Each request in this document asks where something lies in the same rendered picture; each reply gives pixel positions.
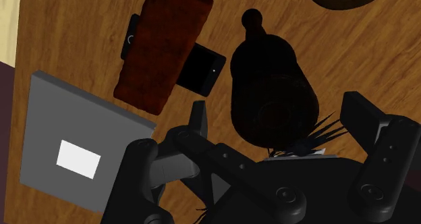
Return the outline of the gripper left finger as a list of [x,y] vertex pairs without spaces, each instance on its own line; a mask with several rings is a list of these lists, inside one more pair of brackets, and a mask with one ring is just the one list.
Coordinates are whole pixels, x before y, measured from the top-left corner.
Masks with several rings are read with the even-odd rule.
[[188,125],[171,128],[158,144],[128,144],[100,224],[175,224],[159,206],[168,181],[182,180],[206,206],[198,224],[296,224],[306,197],[271,167],[224,143],[206,139],[204,101],[196,101]]

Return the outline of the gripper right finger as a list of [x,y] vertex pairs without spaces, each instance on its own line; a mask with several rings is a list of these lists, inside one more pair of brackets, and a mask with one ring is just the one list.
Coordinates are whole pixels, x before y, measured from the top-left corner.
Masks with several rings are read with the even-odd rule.
[[421,139],[421,124],[382,112],[357,91],[343,94],[340,122],[367,154],[349,189],[350,208],[367,221],[387,221]]

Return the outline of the black spiky plant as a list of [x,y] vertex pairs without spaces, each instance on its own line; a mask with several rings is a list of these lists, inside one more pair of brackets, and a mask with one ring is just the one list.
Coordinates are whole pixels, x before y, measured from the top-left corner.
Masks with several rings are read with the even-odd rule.
[[330,118],[332,114],[326,116],[324,119],[320,120],[315,124],[315,126],[312,129],[312,133],[305,138],[301,138],[299,140],[296,140],[295,142],[291,143],[287,148],[284,148],[283,150],[278,148],[273,148],[270,150],[267,149],[269,158],[272,157],[305,157],[308,155],[314,155],[317,152],[317,147],[321,146],[331,140],[334,140],[335,138],[338,138],[344,134],[347,133],[345,131],[345,127],[342,125],[340,128],[336,128],[334,130],[331,130],[328,132],[328,129],[330,129],[332,126],[334,126],[336,123],[340,122],[340,119],[337,119],[326,126],[317,129],[320,127],[328,118]]

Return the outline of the dark brown bottle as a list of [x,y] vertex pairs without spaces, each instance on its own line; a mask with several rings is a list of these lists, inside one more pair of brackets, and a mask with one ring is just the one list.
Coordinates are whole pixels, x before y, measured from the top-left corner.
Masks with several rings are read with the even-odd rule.
[[244,12],[242,26],[246,37],[230,62],[232,124],[250,144],[283,150],[313,131],[318,99],[293,47],[265,32],[257,9]]

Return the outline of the black phone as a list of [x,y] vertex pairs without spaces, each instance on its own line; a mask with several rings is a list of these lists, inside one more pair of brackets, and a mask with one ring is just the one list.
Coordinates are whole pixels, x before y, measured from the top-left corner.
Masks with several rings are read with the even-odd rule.
[[165,99],[175,84],[208,96],[226,57],[196,43],[203,21],[187,22],[149,11],[132,15],[113,96],[126,103],[142,96]]

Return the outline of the grey box with white label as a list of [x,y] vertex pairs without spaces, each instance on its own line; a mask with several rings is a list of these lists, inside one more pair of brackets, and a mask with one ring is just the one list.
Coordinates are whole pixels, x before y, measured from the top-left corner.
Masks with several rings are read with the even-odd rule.
[[30,79],[20,183],[104,211],[126,146],[155,127],[38,70]]

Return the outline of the wooden table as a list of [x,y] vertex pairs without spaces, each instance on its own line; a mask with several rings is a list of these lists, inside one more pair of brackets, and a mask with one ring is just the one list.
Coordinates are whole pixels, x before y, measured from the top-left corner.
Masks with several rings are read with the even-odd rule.
[[[320,116],[339,116],[356,90],[386,113],[421,123],[421,0],[375,0],[330,11],[311,0],[213,0],[198,42],[230,58],[242,14],[258,9],[268,33],[294,48]],[[20,0],[4,219],[7,224],[99,224],[98,213],[19,181],[30,76],[43,70],[113,101],[120,50],[144,0]]]

